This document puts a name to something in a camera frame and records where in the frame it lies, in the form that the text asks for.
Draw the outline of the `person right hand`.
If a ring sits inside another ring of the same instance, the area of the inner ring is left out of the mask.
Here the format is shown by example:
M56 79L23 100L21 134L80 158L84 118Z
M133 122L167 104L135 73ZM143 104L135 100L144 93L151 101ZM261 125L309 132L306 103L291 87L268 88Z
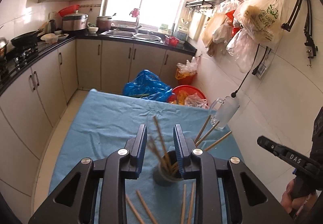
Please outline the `person right hand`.
M282 194L281 198L281 206L286 210L288 214L294 209L294 210L299 210L301 206L303 206L303 210L301 211L301 214L307 214L310 212L311 208L314 206L315 202L318 199L318 195L316 192L311 194L310 196L307 197L301 197L301 198L296 198L292 199L290 193L294 189L294 180L291 180L287 186L286 186L286 191Z

